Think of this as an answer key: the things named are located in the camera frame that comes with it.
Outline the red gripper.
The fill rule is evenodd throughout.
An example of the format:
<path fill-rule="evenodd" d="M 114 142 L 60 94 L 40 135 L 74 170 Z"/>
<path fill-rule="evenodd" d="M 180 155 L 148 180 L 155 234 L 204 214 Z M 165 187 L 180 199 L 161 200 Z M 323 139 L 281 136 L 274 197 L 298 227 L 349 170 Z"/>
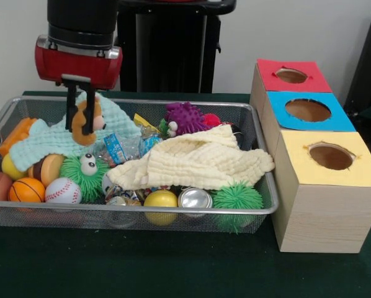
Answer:
<path fill-rule="evenodd" d="M 95 88 L 113 89 L 120 74 L 123 53 L 120 47 L 112 47 L 104 57 L 79 55 L 47 48 L 43 43 L 35 45 L 35 65 L 41 79 L 62 82 L 63 79 L 83 80 L 93 86 L 85 87 L 86 108 L 83 135 L 93 133 L 95 108 Z M 71 124 L 75 113 L 77 88 L 75 83 L 66 83 L 68 88 L 66 100 L 66 130 L 72 131 Z"/>

